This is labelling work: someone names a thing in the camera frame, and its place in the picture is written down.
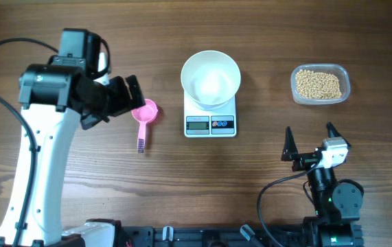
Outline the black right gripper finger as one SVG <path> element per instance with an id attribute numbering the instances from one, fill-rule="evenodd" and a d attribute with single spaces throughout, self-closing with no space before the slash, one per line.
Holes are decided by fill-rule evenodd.
<path id="1" fill-rule="evenodd" d="M 334 127 L 334 125 L 331 122 L 327 122 L 326 123 L 326 128 L 327 128 L 327 133 L 328 133 L 328 137 L 329 138 L 336 138 L 336 137 L 340 137 L 342 138 L 346 144 L 348 148 L 351 148 L 351 144 L 349 143 L 349 141 L 344 138 L 339 132 L 338 130 Z"/>
<path id="2" fill-rule="evenodd" d="M 281 155 L 281 161 L 293 161 L 298 159 L 299 153 L 292 134 L 290 126 L 286 128 L 286 136 L 284 142 L 284 148 Z"/>

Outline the pink plastic measuring scoop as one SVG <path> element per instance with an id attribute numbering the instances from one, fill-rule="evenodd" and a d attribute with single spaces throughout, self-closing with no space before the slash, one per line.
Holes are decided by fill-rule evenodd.
<path id="1" fill-rule="evenodd" d="M 144 153 L 146 147 L 147 125 L 155 120 L 158 114 L 157 105 L 151 99 L 145 99 L 145 105 L 131 111 L 132 116 L 139 123 L 137 135 L 137 151 Z"/>

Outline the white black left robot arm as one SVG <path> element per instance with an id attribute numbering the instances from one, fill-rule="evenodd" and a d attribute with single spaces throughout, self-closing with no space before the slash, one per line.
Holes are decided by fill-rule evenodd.
<path id="1" fill-rule="evenodd" d="M 145 105 L 135 76 L 109 78 L 100 68 L 107 42 L 66 28 L 49 62 L 19 79 L 21 146 L 0 246 L 119 246 L 118 220 L 94 219 L 63 231 L 61 197 L 67 157 L 78 128 L 88 130 Z"/>

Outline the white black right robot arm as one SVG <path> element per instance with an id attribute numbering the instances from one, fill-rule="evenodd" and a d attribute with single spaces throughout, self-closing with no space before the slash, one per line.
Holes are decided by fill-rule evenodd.
<path id="1" fill-rule="evenodd" d="M 334 168 L 347 160 L 351 144 L 326 124 L 328 138 L 313 152 L 299 153 L 292 131 L 286 128 L 282 161 L 292 161 L 294 172 L 305 172 L 315 209 L 301 224 L 302 246 L 364 246 L 360 219 L 364 189 L 350 179 L 337 180 Z"/>

